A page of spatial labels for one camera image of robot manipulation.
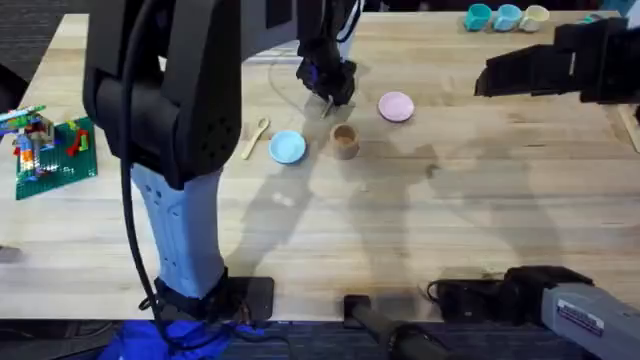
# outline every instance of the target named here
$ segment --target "light blue cup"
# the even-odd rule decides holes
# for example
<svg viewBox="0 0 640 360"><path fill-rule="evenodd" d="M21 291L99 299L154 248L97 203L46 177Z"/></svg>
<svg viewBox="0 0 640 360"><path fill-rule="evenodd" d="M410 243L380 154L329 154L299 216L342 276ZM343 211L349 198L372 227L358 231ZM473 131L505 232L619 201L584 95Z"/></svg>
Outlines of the light blue cup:
<svg viewBox="0 0 640 360"><path fill-rule="evenodd" d="M517 6L506 4L498 8L498 18L493 22L496 31L509 31L518 26L522 17L522 10Z"/></svg>

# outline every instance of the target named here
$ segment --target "blue cloth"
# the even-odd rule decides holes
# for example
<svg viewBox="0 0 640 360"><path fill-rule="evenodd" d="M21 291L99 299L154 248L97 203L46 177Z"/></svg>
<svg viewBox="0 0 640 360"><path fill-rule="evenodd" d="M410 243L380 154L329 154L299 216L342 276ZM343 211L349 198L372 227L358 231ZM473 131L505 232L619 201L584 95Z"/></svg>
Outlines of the blue cloth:
<svg viewBox="0 0 640 360"><path fill-rule="evenodd" d="M215 359L231 342L231 328L235 325L215 327L196 321L175 321L167 327L169 337L180 340L185 346L196 345L218 338L208 345L192 351L172 353L162 340L153 323L149 321L125 321L111 344L102 352L98 360L196 360ZM264 331L248 326L236 326L236 331L253 335L263 335Z"/></svg>

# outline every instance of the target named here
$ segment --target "teal cup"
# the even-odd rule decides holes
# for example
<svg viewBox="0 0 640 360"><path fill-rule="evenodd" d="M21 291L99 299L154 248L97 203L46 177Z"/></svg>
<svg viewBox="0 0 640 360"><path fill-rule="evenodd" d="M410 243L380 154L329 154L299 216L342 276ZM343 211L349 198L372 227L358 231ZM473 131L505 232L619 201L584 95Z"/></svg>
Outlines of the teal cup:
<svg viewBox="0 0 640 360"><path fill-rule="evenodd" d="M491 8L485 4L473 4L467 11L464 27L467 31L479 31L487 26L489 20L491 20Z"/></svg>

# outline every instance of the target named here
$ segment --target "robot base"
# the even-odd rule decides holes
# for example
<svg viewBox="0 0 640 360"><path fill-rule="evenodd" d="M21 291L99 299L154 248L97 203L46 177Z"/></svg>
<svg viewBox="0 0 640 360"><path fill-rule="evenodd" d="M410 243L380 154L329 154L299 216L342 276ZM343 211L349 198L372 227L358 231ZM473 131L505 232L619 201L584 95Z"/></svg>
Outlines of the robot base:
<svg viewBox="0 0 640 360"><path fill-rule="evenodd" d="M273 314L275 282L269 277L227 277L203 299L183 296L155 280L166 320L268 320Z"/></svg>

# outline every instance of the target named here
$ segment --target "light blue bowl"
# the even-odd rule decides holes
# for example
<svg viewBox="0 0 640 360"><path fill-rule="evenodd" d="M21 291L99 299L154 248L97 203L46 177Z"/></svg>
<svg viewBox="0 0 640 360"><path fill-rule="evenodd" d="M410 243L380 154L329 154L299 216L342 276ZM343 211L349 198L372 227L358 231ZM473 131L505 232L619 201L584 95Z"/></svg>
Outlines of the light blue bowl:
<svg viewBox="0 0 640 360"><path fill-rule="evenodd" d="M280 164L294 164L304 156L307 143L299 133L292 130L277 132L269 142L269 155Z"/></svg>

